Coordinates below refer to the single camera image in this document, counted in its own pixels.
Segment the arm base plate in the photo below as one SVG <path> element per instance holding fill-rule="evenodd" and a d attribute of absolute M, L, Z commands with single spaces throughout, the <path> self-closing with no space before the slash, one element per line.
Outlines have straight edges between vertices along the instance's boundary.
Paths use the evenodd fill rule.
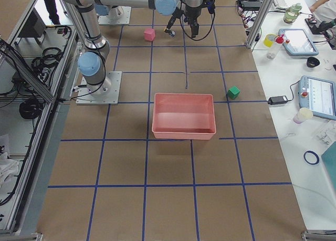
<path fill-rule="evenodd" d="M 88 88 L 80 88 L 76 99 L 77 105 L 116 105 L 119 101 L 119 93 L 121 86 L 122 72 L 121 71 L 108 71 L 106 79 L 96 92 L 93 86 L 89 85 Z"/>
<path fill-rule="evenodd" d="M 128 6 L 97 8 L 98 22 L 105 26 L 129 25 L 131 9 Z"/>

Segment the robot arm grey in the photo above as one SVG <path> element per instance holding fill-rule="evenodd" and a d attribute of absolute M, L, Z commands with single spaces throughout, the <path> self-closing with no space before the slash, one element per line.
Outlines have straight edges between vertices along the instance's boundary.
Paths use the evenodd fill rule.
<path fill-rule="evenodd" d="M 109 53 L 107 41 L 99 28 L 99 19 L 104 25 L 127 24 L 130 8 L 148 8 L 161 15 L 170 16 L 165 33 L 174 36 L 171 30 L 176 19 L 184 17 L 191 28 L 191 39 L 198 35 L 198 17 L 203 8 L 210 14 L 215 12 L 214 0 L 62 0 L 67 13 L 75 25 L 81 39 L 89 51 Z"/>

